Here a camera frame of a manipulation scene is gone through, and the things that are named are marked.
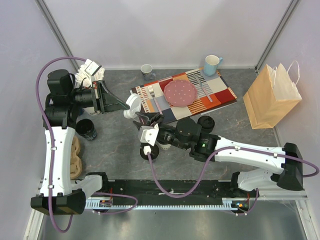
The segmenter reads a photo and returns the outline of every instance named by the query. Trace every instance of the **white cup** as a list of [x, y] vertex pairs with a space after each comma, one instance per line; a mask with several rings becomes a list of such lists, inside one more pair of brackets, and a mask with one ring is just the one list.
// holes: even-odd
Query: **white cup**
[[150, 64], [142, 65], [140, 68], [145, 81], [154, 80], [156, 78], [156, 74], [152, 73], [152, 69], [153, 68]]

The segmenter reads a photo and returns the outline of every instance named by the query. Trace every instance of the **dotted plate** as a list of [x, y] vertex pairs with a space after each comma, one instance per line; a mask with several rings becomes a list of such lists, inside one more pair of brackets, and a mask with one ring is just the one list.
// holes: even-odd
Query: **dotted plate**
[[196, 87], [187, 80], [175, 80], [164, 87], [163, 95], [175, 107], [186, 107], [197, 99]]

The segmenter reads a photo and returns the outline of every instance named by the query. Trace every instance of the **black cup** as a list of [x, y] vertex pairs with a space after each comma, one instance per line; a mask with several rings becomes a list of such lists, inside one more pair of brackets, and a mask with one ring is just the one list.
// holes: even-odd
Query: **black cup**
[[75, 131], [85, 139], [92, 141], [97, 137], [94, 123], [90, 119], [82, 119], [76, 123]]

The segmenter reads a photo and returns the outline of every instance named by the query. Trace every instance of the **brown paper bag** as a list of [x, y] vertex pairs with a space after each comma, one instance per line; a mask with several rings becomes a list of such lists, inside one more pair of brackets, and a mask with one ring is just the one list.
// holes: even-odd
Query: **brown paper bag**
[[280, 63], [276, 68], [265, 65], [243, 97], [251, 127], [253, 129], [273, 128], [298, 102], [302, 100], [296, 84], [292, 82], [288, 68]]

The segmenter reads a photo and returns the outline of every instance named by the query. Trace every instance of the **colorful placemat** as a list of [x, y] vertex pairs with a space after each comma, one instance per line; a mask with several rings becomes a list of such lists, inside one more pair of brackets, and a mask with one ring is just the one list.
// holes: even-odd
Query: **colorful placemat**
[[[202, 82], [212, 102], [209, 101], [194, 75]], [[191, 105], [177, 107], [172, 106], [166, 101], [164, 96], [165, 86], [175, 80], [189, 81], [196, 87], [197, 99]], [[148, 86], [150, 85], [153, 87], [155, 98], [164, 115], [164, 123], [174, 122], [185, 117], [215, 110], [237, 101], [237, 96], [218, 71], [216, 71], [216, 74], [213, 76], [206, 76], [203, 68], [198, 68], [132, 88], [132, 92], [138, 94], [142, 100], [141, 111], [143, 113], [158, 112], [155, 100], [148, 91]]]

